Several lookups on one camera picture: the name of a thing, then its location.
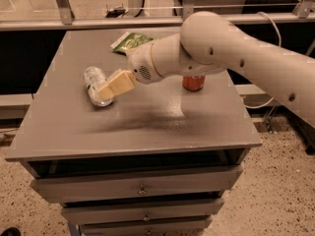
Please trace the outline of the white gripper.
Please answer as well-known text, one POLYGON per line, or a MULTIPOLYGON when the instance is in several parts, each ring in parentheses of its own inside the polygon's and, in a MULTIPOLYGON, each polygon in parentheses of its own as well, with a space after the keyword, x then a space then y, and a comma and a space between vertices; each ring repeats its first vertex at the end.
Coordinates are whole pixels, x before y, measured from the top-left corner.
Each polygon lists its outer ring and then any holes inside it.
POLYGON ((157 72, 152 59, 153 42, 147 42, 127 52, 130 70, 116 70, 107 82, 97 90, 98 96, 109 100, 116 95, 132 90, 137 81, 142 84, 157 83, 162 76, 157 72))

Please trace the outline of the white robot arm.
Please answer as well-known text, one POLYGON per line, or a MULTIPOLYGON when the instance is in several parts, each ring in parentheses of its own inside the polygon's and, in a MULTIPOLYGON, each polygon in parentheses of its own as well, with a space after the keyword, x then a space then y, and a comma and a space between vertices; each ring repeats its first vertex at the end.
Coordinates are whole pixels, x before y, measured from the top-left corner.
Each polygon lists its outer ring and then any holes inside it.
POLYGON ((180 32, 127 53, 127 68, 97 90, 103 100, 170 76, 207 76, 232 70, 315 126, 315 59, 254 38, 212 12, 198 12, 180 32))

